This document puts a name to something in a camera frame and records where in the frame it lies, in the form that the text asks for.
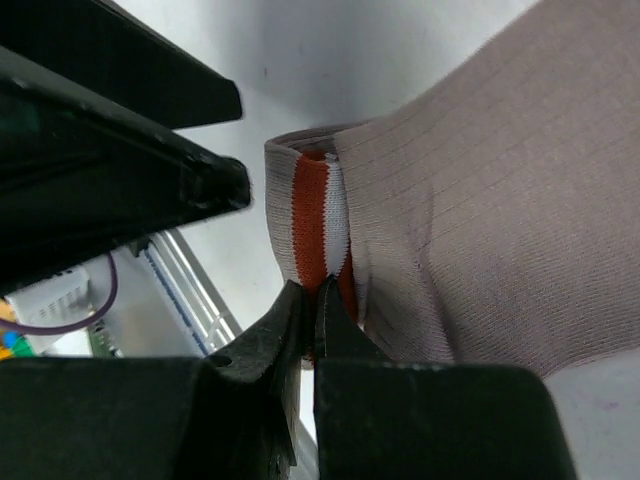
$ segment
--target purple wire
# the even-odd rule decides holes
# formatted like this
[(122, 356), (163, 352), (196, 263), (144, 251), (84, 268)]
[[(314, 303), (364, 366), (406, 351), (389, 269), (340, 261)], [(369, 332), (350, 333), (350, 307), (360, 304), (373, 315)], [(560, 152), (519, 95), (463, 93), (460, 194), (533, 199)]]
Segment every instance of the purple wire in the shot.
[(96, 323), (111, 309), (116, 296), (118, 295), (118, 272), (116, 271), (116, 262), (113, 260), (113, 256), (110, 253), (106, 254), (107, 262), (109, 263), (109, 272), (111, 274), (111, 291), (107, 301), (102, 305), (93, 315), (80, 320), (76, 323), (70, 323), (69, 325), (62, 325), (60, 327), (31, 327), (29, 325), (20, 325), (19, 323), (13, 323), (8, 320), (0, 318), (0, 327), (10, 332), (16, 332), (23, 335), (62, 335), (63, 333), (73, 332), (80, 330), (81, 328), (88, 327), (89, 325)]

